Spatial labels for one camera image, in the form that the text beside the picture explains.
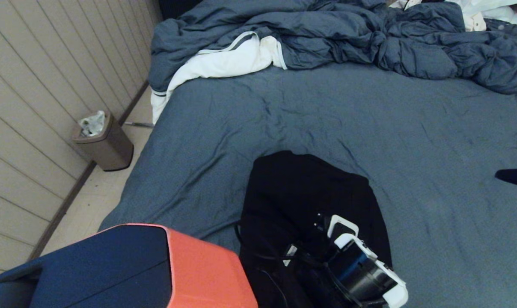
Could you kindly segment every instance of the floor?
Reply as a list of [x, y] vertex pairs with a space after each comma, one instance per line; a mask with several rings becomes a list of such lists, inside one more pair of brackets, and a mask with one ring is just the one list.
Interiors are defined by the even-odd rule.
[[[151, 123], [150, 87], [139, 99], [127, 121]], [[151, 128], [124, 125], [123, 131], [135, 146], [131, 166], [125, 170], [104, 172], [96, 166], [61, 223], [45, 246], [42, 255], [73, 244], [97, 232], [102, 220], [118, 205], [125, 181], [141, 155]]]

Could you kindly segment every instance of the tissue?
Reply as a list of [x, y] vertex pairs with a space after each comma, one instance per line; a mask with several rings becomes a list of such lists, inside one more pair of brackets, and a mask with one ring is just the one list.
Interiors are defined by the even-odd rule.
[[104, 111], [99, 110], [95, 115], [81, 119], [78, 124], [82, 127], [82, 136], [96, 136], [101, 133], [104, 127]]

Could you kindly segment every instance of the mattress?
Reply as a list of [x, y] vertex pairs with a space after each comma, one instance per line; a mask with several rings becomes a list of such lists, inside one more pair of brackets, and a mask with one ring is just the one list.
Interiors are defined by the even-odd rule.
[[407, 307], [517, 307], [517, 95], [372, 65], [267, 68], [173, 95], [101, 229], [168, 226], [239, 250], [253, 161], [313, 154], [367, 177]]

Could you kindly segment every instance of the brown trash can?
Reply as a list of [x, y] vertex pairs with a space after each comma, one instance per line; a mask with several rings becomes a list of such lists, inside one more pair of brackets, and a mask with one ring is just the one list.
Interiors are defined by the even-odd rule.
[[[92, 115], [96, 113], [89, 113], [84, 118]], [[100, 134], [84, 136], [80, 125], [76, 125], [72, 132], [72, 141], [91, 156], [104, 171], [125, 169], [133, 159], [133, 143], [108, 111], [104, 112], [104, 126]]]

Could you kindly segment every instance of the wood paneling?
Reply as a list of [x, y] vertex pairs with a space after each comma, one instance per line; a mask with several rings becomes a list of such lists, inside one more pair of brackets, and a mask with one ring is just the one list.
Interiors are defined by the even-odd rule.
[[86, 113], [146, 82], [154, 0], [0, 0], [0, 272], [26, 261], [90, 158]]

